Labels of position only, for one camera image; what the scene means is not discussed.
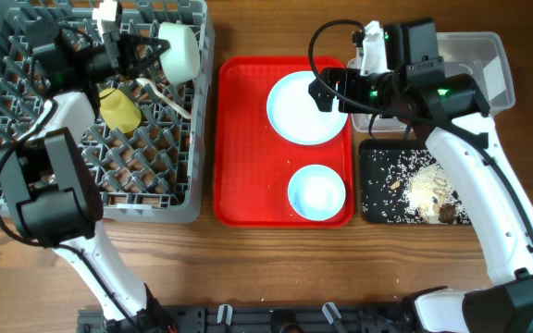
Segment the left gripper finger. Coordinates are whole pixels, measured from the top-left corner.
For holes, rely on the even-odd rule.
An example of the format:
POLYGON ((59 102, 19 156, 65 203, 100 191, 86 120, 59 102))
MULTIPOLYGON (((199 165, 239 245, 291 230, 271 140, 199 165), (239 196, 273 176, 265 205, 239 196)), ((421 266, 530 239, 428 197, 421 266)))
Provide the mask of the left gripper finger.
POLYGON ((129 55, 125 65, 125 77, 131 79, 139 77, 145 70, 151 67, 154 62, 158 61, 162 54, 162 50, 156 50, 143 58, 138 58, 137 55, 129 55))
POLYGON ((123 34, 122 39, 131 48, 136 50, 139 46, 149 46, 159 52, 165 52, 170 48, 170 42, 167 40, 159 39, 157 37, 146 37, 135 34, 123 34))

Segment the green bowl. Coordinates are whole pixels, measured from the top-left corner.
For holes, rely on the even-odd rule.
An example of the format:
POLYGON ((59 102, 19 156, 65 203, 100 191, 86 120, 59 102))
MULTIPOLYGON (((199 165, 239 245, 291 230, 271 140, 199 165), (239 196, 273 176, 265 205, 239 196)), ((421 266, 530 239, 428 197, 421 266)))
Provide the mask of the green bowl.
POLYGON ((201 60, 193 30, 185 25, 164 22, 159 26, 158 38, 169 42, 169 48, 160 56, 167 81, 178 85, 195 79, 201 60))

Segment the yellow plastic cup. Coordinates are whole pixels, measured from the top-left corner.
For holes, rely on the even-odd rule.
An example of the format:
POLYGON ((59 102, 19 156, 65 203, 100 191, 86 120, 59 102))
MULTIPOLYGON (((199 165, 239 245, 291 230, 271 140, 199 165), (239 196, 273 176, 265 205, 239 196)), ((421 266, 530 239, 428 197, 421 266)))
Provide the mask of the yellow plastic cup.
POLYGON ((104 89, 99 97, 100 116, 111 130, 130 133, 139 127, 142 113, 123 91, 104 89))

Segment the white plastic fork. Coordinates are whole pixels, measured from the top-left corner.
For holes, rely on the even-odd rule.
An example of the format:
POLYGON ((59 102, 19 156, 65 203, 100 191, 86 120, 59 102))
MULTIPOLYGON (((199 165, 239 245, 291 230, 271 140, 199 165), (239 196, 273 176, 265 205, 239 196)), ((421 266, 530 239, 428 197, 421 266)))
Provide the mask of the white plastic fork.
POLYGON ((182 106, 170 100, 164 94, 162 94, 159 90, 157 90, 156 84, 153 81, 146 79, 146 78, 137 78, 135 81, 138 85, 140 85, 143 88, 144 87, 151 88, 155 96, 157 96, 161 101, 165 102, 169 107, 171 107, 174 111, 176 111, 183 118, 185 119, 192 118, 192 115, 189 111, 185 110, 182 106))

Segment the light blue plate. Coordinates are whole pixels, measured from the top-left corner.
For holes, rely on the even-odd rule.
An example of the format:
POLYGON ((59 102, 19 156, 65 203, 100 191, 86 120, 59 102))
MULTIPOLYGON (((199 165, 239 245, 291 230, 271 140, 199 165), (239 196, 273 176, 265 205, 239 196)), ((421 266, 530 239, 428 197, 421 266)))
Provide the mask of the light blue plate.
POLYGON ((266 100, 271 127, 285 140, 300 145, 319 145, 332 140, 345 127, 348 115, 333 100, 330 112, 321 112, 308 93, 315 80, 311 71, 293 72, 280 79, 266 100))

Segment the light blue bowl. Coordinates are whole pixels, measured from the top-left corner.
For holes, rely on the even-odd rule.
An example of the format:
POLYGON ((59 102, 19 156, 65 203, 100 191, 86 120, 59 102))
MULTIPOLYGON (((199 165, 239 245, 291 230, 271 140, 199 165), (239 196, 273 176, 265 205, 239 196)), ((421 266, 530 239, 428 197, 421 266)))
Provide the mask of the light blue bowl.
POLYGON ((343 208, 346 188, 340 175, 323 165, 308 165, 298 169, 287 189, 291 208, 310 221, 331 219, 343 208))

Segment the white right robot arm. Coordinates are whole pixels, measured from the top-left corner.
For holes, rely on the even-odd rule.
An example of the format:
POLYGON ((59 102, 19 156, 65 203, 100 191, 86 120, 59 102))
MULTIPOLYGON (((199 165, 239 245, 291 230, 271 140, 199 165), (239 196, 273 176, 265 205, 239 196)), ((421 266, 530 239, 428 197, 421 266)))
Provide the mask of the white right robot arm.
POLYGON ((465 207, 491 287, 423 290, 403 300, 413 332, 533 332, 533 205, 500 145, 490 104, 467 73, 447 75, 433 19, 355 22, 353 45, 380 52, 372 68, 315 68, 318 109, 394 117, 441 165, 465 207))

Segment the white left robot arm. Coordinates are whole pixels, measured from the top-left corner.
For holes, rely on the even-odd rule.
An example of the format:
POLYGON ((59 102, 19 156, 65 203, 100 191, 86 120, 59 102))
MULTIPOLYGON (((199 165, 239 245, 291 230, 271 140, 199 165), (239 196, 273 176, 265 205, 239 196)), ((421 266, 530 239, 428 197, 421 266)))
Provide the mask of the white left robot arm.
POLYGON ((15 241, 50 248, 78 272, 103 307, 109 332, 175 332, 176 321, 125 266, 103 226, 103 202, 77 142, 99 117, 98 84, 138 78, 183 41, 122 32, 116 19, 99 45, 77 49, 69 27, 40 18, 26 38, 47 79, 41 115, 31 129, 0 147, 0 190, 15 241))

